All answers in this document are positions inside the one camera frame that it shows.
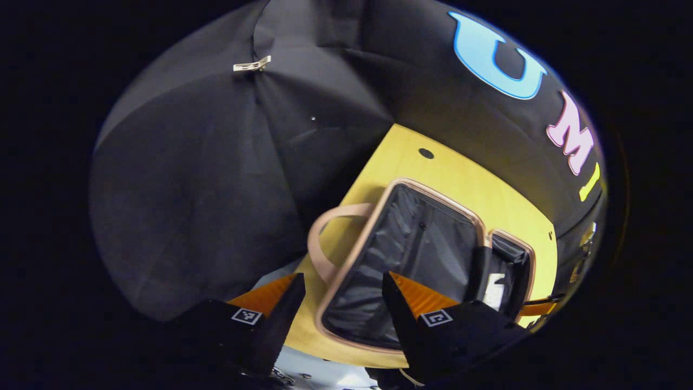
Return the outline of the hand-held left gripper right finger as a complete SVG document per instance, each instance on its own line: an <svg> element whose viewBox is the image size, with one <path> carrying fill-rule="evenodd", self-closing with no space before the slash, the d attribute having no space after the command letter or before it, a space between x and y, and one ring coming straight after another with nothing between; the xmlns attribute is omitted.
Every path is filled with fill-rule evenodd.
<svg viewBox="0 0 693 390"><path fill-rule="evenodd" d="M382 295L413 385L461 385L532 334L482 301L458 303L395 272L383 275Z"/></svg>

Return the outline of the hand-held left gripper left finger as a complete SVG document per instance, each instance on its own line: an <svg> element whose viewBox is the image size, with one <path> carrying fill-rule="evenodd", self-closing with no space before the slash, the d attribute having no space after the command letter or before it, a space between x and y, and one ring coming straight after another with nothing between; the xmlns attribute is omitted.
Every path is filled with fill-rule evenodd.
<svg viewBox="0 0 693 390"><path fill-rule="evenodd" d="M179 316L191 353L250 378L270 376L305 297L293 272L229 301L206 299Z"/></svg>

